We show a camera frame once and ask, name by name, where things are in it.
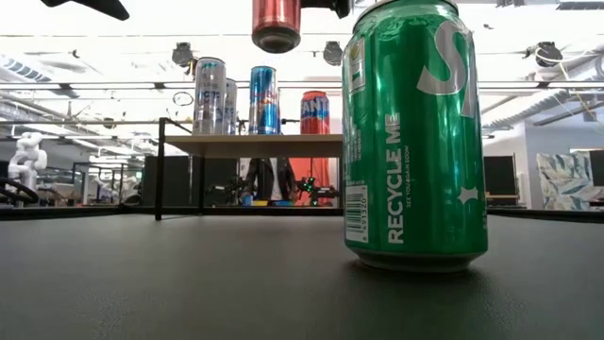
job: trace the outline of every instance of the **shelf top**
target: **shelf top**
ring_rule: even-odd
[[[166,143],[207,158],[342,156],[341,134],[166,136]]]

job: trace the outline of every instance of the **red bull can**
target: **red bull can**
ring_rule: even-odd
[[[281,93],[277,91],[277,134],[281,134]]]
[[[203,57],[197,62],[193,134],[223,134],[226,73],[220,59]]]
[[[329,134],[329,100],[321,91],[308,91],[302,96],[300,112],[302,134]]]
[[[277,71],[268,66],[252,69],[249,83],[249,134],[277,134]]]

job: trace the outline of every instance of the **green soda can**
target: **green soda can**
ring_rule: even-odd
[[[457,7],[385,0],[344,51],[345,243],[364,264],[453,272],[488,247],[476,57]]]

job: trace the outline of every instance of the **can rim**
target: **can rim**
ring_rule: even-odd
[[[222,60],[220,58],[216,58],[216,57],[201,57],[197,60],[218,60],[218,61],[222,62],[223,64],[227,64],[224,60]]]
[[[277,70],[275,67],[266,66],[266,65],[258,65],[258,66],[254,66],[254,67],[252,67],[252,70],[253,70],[253,69],[255,69],[255,68],[261,68],[261,67],[262,67],[262,68],[270,68],[271,70],[275,70],[275,71]]]
[[[357,21],[355,22],[355,24],[352,26],[352,30],[354,32],[355,28],[357,28],[357,25],[359,24],[359,21],[367,14],[369,14],[369,12],[371,12],[374,9],[377,9],[379,7],[382,7],[386,4],[390,4],[391,2],[394,2],[396,0],[381,0],[376,2],[375,4],[371,5],[370,7],[366,8],[361,15],[359,15],[359,18],[357,18]],[[445,3],[447,3],[448,5],[450,5],[451,7],[453,7],[453,9],[457,12],[457,14],[460,14],[460,10],[457,7],[457,4],[455,2],[453,2],[453,0],[440,0],[443,1]]]
[[[302,94],[302,96],[304,97],[307,94],[321,94],[321,95],[327,96],[327,93],[325,93],[324,91],[318,91],[318,90],[306,91]]]

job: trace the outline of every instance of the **patterned partition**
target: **patterned partition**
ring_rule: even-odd
[[[594,186],[589,152],[537,154],[546,210],[590,211],[589,201],[604,195]]]

